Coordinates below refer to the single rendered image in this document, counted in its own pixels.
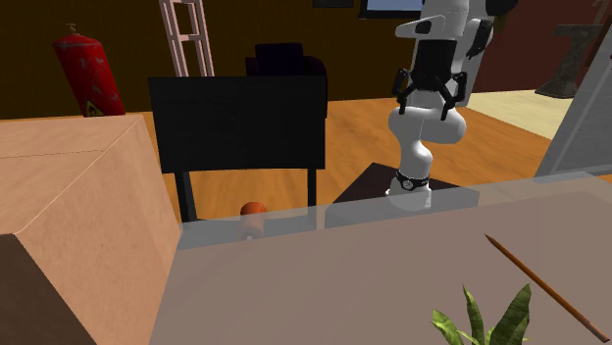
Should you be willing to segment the brown pencil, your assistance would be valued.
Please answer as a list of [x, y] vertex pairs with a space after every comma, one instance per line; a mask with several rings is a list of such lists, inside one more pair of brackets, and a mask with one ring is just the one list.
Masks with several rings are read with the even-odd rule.
[[610, 340], [610, 337], [607, 334], [601, 331], [596, 325], [594, 325], [590, 320], [588, 320], [568, 301], [566, 301], [562, 296], [560, 296], [551, 286], [544, 282], [537, 274], [535, 274], [524, 263], [522, 263], [501, 243], [499, 243], [492, 236], [489, 236], [487, 234], [485, 234], [484, 236], [501, 254], [503, 254], [510, 262], [512, 262], [520, 271], [525, 273], [537, 286], [539, 286], [548, 296], [550, 296], [555, 302], [557, 302], [574, 319], [576, 319], [580, 324], [582, 324], [598, 340], [600, 340], [602, 343], [606, 343]]

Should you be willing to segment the dark grey pedestal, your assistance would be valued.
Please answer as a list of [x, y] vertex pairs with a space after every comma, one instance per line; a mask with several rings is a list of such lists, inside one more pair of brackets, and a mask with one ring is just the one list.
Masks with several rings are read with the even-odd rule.
[[603, 25], [557, 25], [553, 34], [571, 39], [570, 47], [553, 77], [535, 91], [535, 94], [557, 98], [573, 98], [578, 90], [576, 78], [585, 52]]

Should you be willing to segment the dark robot stand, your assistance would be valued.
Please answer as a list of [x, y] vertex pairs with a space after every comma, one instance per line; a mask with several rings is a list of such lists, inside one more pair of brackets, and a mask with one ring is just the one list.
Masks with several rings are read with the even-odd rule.
[[[342, 203], [383, 197], [395, 177], [395, 172], [396, 168], [371, 163], [333, 202]], [[476, 206], [480, 193], [461, 188], [456, 192], [442, 193], [442, 198], [449, 200], [451, 205], [459, 205], [466, 200], [469, 206]]]

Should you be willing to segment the grey flat panel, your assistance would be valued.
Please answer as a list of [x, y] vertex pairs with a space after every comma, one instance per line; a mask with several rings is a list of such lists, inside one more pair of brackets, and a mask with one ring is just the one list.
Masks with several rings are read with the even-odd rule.
[[559, 125], [537, 176], [612, 173], [612, 46], [601, 46]]

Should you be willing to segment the green leafy plant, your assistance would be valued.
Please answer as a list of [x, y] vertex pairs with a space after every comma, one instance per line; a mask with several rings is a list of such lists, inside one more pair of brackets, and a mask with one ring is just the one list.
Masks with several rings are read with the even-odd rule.
[[463, 287], [471, 334], [456, 327], [444, 313], [432, 310], [432, 325], [441, 333], [448, 345], [524, 345], [530, 323], [531, 286], [526, 284], [514, 297], [497, 324], [485, 330], [484, 319], [475, 297]]

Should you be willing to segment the red fire extinguisher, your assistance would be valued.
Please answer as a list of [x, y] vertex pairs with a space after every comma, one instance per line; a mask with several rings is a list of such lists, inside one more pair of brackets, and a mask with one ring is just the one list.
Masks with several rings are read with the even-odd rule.
[[102, 44], [77, 33], [75, 24], [66, 24], [69, 33], [52, 44], [63, 72], [86, 118], [122, 116], [126, 113]]

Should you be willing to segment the blue wall picture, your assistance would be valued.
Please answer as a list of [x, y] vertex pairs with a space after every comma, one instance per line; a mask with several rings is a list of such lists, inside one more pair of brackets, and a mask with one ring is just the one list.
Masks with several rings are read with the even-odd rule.
[[418, 19], [424, 0], [360, 0], [358, 18]]

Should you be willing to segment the tan cardboard box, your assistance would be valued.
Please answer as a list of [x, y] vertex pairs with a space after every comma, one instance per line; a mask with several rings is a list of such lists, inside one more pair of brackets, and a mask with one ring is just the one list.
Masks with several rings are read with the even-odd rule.
[[148, 345], [179, 237], [142, 116], [0, 123], [0, 345]]

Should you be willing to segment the orange topped cylinder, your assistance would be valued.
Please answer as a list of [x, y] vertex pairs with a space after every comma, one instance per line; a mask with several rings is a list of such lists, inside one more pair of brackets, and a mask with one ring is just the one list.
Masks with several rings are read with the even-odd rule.
[[236, 238], [240, 241], [260, 238], [264, 235], [267, 208], [260, 202], [248, 202], [240, 209], [240, 221]]

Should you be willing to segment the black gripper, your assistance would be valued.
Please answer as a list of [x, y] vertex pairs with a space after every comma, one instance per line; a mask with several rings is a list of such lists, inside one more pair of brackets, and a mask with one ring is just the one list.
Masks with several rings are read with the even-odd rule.
[[[399, 115], [405, 114], [408, 96], [416, 90], [438, 91], [444, 100], [440, 119], [445, 121], [448, 111], [463, 101], [466, 95], [467, 73], [451, 74], [456, 40], [420, 40], [417, 45], [416, 58], [412, 70], [412, 81], [401, 89], [403, 82], [410, 77], [406, 69], [399, 69], [394, 78], [391, 93], [399, 104]], [[454, 91], [450, 92], [447, 81], [454, 82]]]

